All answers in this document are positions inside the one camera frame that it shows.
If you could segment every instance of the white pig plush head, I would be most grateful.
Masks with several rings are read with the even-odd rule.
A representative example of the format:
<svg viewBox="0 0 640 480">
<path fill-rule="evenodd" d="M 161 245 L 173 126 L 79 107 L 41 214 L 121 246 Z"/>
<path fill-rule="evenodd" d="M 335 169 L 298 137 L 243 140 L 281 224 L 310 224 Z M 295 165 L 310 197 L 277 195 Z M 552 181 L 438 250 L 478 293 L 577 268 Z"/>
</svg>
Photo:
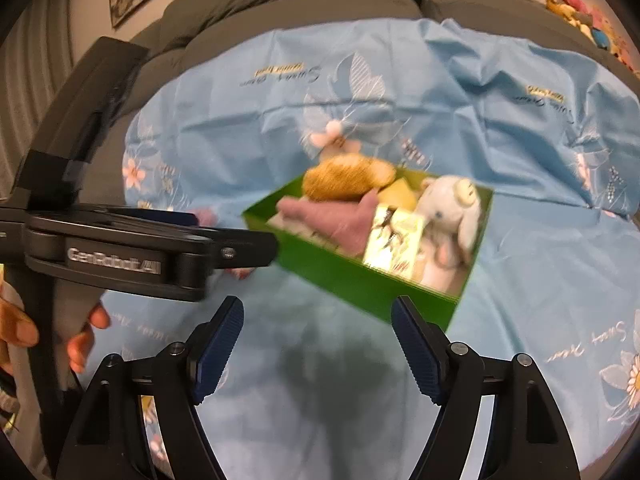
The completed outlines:
<svg viewBox="0 0 640 480">
<path fill-rule="evenodd" d="M 424 216 L 437 245 L 443 235 L 456 236 L 463 259 L 469 263 L 482 213 L 476 186 L 468 178 L 444 175 L 426 178 L 422 188 L 415 212 Z"/>
</svg>

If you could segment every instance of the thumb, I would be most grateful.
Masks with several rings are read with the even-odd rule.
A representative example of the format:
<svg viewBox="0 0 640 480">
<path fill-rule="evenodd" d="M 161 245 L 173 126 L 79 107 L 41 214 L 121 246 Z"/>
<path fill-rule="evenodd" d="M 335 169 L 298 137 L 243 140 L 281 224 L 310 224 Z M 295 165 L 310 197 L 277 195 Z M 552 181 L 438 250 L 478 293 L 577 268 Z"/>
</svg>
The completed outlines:
<svg viewBox="0 0 640 480">
<path fill-rule="evenodd" d="M 38 343 L 38 329 L 18 307 L 0 298 L 0 340 L 16 346 Z"/>
</svg>

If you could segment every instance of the finger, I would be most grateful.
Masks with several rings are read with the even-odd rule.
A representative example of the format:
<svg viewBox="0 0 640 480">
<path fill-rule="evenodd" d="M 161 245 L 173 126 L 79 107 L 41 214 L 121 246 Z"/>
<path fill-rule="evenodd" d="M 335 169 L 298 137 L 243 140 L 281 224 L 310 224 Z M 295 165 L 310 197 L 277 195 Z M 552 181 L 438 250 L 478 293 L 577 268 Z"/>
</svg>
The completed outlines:
<svg viewBox="0 0 640 480">
<path fill-rule="evenodd" d="M 89 323 L 101 330 L 111 326 L 111 318 L 101 303 L 94 306 L 94 309 L 89 313 Z"/>
<path fill-rule="evenodd" d="M 71 368 L 76 373 L 84 372 L 86 360 L 94 347 L 94 331 L 86 325 L 81 333 L 73 336 L 66 344 L 66 353 L 69 355 Z"/>
<path fill-rule="evenodd" d="M 16 346 L 34 346 L 38 329 L 18 307 L 0 299 L 0 340 Z"/>
<path fill-rule="evenodd" d="M 9 349 L 4 341 L 0 341 L 0 368 L 9 375 L 14 374 L 14 367 L 11 366 L 9 361 Z"/>
</svg>

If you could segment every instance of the open box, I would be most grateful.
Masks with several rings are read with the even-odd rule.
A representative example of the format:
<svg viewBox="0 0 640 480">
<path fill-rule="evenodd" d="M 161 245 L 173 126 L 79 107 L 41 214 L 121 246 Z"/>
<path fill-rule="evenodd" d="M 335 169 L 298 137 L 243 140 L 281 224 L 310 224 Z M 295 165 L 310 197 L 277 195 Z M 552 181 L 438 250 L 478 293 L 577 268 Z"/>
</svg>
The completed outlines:
<svg viewBox="0 0 640 480">
<path fill-rule="evenodd" d="M 413 190 L 420 189 L 420 183 L 427 176 L 437 176 L 421 171 L 398 168 L 396 178 L 404 177 Z M 280 242 L 278 263 L 295 272 L 324 290 L 335 294 L 344 301 L 379 317 L 390 321 L 390 307 L 400 295 L 410 296 L 422 317 L 447 328 L 464 291 L 468 275 L 464 278 L 459 295 L 443 294 L 437 290 L 425 288 L 418 283 L 405 281 L 386 272 L 365 266 L 361 261 L 321 247 L 282 229 L 270 225 L 269 220 L 277 213 L 276 204 L 284 196 L 302 196 L 303 176 L 289 182 L 286 186 L 270 194 L 244 212 L 244 220 L 249 229 L 271 231 Z M 477 187 L 481 199 L 482 218 L 478 227 L 478 237 L 473 252 L 472 267 L 489 216 L 493 192 Z"/>
</svg>

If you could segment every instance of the fingernail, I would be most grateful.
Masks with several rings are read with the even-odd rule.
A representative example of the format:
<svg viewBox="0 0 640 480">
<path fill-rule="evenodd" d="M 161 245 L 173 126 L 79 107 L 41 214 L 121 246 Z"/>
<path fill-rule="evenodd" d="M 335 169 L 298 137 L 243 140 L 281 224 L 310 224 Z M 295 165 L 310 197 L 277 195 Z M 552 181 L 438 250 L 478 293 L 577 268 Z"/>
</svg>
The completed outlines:
<svg viewBox="0 0 640 480">
<path fill-rule="evenodd" d="M 38 342 L 38 330 L 27 321 L 19 321 L 15 327 L 15 336 L 21 343 L 33 346 Z"/>
</svg>

